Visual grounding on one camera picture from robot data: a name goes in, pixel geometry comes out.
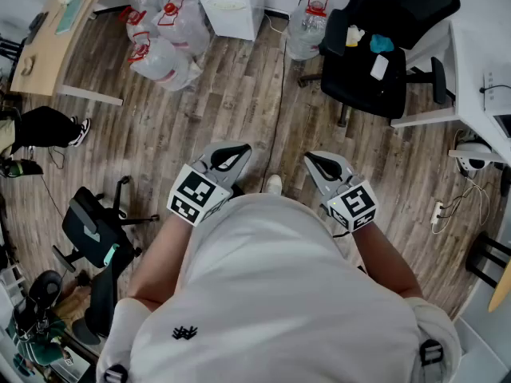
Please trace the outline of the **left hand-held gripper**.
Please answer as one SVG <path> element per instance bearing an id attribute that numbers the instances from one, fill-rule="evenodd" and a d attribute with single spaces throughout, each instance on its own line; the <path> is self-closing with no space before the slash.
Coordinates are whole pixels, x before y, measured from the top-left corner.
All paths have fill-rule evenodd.
<path id="1" fill-rule="evenodd" d="M 184 164 L 169 192 L 167 209 L 194 227 L 219 211 L 232 197 L 232 185 L 252 154 L 243 142 L 209 144 L 191 164 Z"/>

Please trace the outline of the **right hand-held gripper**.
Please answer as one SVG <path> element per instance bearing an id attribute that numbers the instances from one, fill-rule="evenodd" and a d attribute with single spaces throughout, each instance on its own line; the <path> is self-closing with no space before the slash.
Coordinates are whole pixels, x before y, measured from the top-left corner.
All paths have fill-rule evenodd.
<path id="1" fill-rule="evenodd" d="M 304 155 L 304 161 L 323 193 L 323 210 L 346 232 L 357 231 L 374 220 L 378 210 L 376 195 L 346 158 L 333 152 L 313 151 Z"/>

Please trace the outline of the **white cabinet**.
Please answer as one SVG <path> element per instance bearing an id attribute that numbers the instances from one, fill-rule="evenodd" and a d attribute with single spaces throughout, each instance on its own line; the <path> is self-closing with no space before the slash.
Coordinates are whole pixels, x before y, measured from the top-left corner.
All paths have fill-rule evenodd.
<path id="1" fill-rule="evenodd" d="M 264 0 L 200 0 L 216 35 L 254 41 L 264 16 Z"/>

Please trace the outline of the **person's left forearm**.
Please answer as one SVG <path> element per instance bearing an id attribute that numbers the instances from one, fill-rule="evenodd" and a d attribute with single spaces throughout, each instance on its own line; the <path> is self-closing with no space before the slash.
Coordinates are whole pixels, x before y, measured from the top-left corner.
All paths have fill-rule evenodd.
<path id="1" fill-rule="evenodd" d="M 129 298 L 153 312 L 173 296 L 192 229 L 177 215 L 165 220 L 130 279 Z"/>

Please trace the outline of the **person's right forearm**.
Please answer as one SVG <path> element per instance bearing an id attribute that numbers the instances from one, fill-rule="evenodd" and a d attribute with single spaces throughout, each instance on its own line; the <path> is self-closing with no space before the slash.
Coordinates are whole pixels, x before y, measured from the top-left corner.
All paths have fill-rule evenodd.
<path id="1" fill-rule="evenodd" d="M 352 233 L 368 275 L 402 298 L 423 298 L 413 271 L 379 227 L 370 222 Z"/>

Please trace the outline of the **person's white shoe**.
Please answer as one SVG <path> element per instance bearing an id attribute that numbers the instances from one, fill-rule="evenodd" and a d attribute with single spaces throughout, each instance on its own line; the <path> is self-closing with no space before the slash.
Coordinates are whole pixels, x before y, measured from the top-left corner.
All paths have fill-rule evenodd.
<path id="1" fill-rule="evenodd" d="M 282 195 L 283 182 L 279 175 L 272 175 L 267 179 L 264 187 L 264 193 L 272 195 Z"/>

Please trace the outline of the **black office chair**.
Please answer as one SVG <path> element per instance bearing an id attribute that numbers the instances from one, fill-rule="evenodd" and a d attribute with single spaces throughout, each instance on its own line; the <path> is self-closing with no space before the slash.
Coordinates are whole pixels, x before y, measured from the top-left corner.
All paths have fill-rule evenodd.
<path id="1" fill-rule="evenodd" d="M 447 97 L 443 64 L 432 57 L 430 72 L 409 74 L 405 52 L 460 6 L 460 0 L 350 0 L 344 9 L 332 10 L 327 20 L 319 45 L 324 58 L 321 73 L 301 76 L 298 84 L 304 87 L 319 81 L 326 95 L 342 103 L 341 127 L 349 108 L 389 119 L 402 117 L 409 83 L 430 84 L 434 102 L 442 104 Z M 347 29 L 352 25 L 366 33 L 356 47 L 346 47 Z M 373 34 L 394 43 L 394 51 L 380 53 L 390 62 L 382 81 L 370 75 L 377 57 L 370 51 Z"/>

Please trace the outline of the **small white box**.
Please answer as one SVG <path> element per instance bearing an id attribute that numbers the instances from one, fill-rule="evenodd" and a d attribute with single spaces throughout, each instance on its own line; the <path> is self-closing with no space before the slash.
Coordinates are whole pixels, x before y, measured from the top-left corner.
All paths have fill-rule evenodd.
<path id="1" fill-rule="evenodd" d="M 386 57 L 384 57 L 381 54 L 378 54 L 374 60 L 374 64 L 371 68 L 370 75 L 374 79 L 382 81 L 385 76 L 386 70 L 389 66 L 389 63 L 390 62 Z"/>

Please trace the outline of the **person's white t-shirt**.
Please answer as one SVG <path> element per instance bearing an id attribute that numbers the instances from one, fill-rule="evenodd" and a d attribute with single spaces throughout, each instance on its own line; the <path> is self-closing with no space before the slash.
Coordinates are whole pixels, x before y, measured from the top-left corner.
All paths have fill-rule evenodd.
<path id="1" fill-rule="evenodd" d="M 444 358 L 421 367 L 428 338 Z M 96 379 L 120 364 L 128 383 L 451 383 L 460 360 L 444 310 L 349 263 L 310 208 L 252 194 L 192 229 L 166 303 L 118 302 Z"/>

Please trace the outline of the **yellow white toy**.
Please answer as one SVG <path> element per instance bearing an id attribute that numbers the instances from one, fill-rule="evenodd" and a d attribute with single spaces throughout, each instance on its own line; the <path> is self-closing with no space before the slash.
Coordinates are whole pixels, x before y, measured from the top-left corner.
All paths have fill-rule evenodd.
<path id="1" fill-rule="evenodd" d="M 347 29 L 346 47 L 356 47 L 365 33 L 364 30 L 359 29 L 355 25 L 350 26 Z"/>

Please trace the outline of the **teal cloth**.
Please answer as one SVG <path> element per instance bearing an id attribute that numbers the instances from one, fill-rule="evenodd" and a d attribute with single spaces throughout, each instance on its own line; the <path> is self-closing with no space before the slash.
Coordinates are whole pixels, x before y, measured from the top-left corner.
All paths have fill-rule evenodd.
<path id="1" fill-rule="evenodd" d="M 394 51 L 394 43 L 388 37 L 373 34 L 370 40 L 370 51 L 376 54 L 392 52 Z"/>

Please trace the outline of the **black stool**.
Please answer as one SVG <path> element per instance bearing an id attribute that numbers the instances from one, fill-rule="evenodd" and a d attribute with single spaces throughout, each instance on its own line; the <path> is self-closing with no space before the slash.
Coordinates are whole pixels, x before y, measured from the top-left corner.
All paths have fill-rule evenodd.
<path id="1" fill-rule="evenodd" d="M 511 248 L 507 247 L 498 241 L 491 239 L 486 231 L 482 231 L 473 241 L 468 255 L 465 260 L 465 269 L 472 274 L 479 277 L 480 280 L 485 282 L 492 288 L 496 288 L 498 281 L 492 279 L 482 270 L 482 263 L 490 261 L 497 264 L 499 267 L 505 269 L 507 264 L 503 259 L 499 259 L 492 253 L 492 250 L 497 250 L 504 255 L 511 258 Z"/>

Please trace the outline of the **white box device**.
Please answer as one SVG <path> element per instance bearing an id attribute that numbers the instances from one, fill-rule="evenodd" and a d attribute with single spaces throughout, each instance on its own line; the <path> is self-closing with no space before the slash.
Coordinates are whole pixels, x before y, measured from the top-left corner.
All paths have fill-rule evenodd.
<path id="1" fill-rule="evenodd" d="M 511 115 L 511 65 L 487 70 L 482 90 L 487 113 Z"/>

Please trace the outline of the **wooden desk white legs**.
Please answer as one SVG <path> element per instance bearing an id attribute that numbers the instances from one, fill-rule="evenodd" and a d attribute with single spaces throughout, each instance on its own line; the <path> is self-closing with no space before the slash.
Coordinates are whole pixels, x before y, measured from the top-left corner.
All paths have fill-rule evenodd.
<path id="1" fill-rule="evenodd" d="M 71 29 L 63 34 L 57 33 L 57 25 L 62 19 L 65 9 L 58 0 L 46 1 L 43 10 L 48 16 L 33 41 L 23 47 L 10 84 L 11 91 L 46 97 L 64 94 L 109 105 L 123 105 L 121 98 L 64 83 L 73 51 L 80 40 L 86 22 L 93 15 L 93 9 L 98 1 L 85 0 Z"/>

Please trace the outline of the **green book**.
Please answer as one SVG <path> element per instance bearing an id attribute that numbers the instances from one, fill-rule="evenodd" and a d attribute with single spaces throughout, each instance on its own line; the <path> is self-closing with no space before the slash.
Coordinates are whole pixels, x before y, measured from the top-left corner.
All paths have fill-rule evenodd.
<path id="1" fill-rule="evenodd" d="M 73 28 L 73 25 L 85 2 L 86 0 L 69 0 L 67 2 L 61 20 L 57 25 L 55 31 L 56 35 L 67 33 Z"/>

